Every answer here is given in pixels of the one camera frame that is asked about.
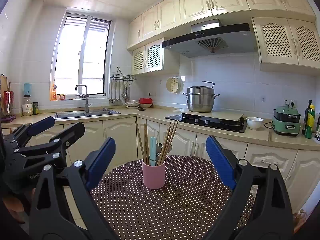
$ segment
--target green bottle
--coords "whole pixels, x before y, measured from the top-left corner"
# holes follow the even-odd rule
[[[308,139],[310,139],[312,135],[312,127],[313,127],[313,123],[315,122],[315,116],[316,116],[315,106],[310,105],[310,108],[308,111],[306,130],[304,132],[304,136]]]

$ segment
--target utensil rack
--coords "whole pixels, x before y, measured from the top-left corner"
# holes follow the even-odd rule
[[[135,76],[123,75],[120,70],[120,67],[117,67],[116,74],[114,74],[114,73],[110,74],[110,79],[116,80],[116,81],[127,81],[127,82],[130,82],[131,84],[132,84],[132,81],[137,81],[137,78]]]

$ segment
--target range hood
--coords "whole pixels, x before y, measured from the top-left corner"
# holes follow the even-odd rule
[[[248,23],[221,26],[218,19],[191,26],[192,33],[162,43],[185,57],[256,51],[256,38]]]

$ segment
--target polka dot tablecloth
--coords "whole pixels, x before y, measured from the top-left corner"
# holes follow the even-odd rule
[[[122,240],[200,239],[218,219],[231,190],[212,163],[195,156],[167,156],[165,185],[143,185],[141,160],[113,169],[91,191],[110,226]],[[250,194],[238,227],[253,205]]]

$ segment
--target wall socket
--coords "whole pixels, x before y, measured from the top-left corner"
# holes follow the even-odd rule
[[[293,107],[297,108],[297,100],[295,100],[295,99],[284,99],[284,105],[289,104],[289,106],[291,106],[292,102],[293,102]]]

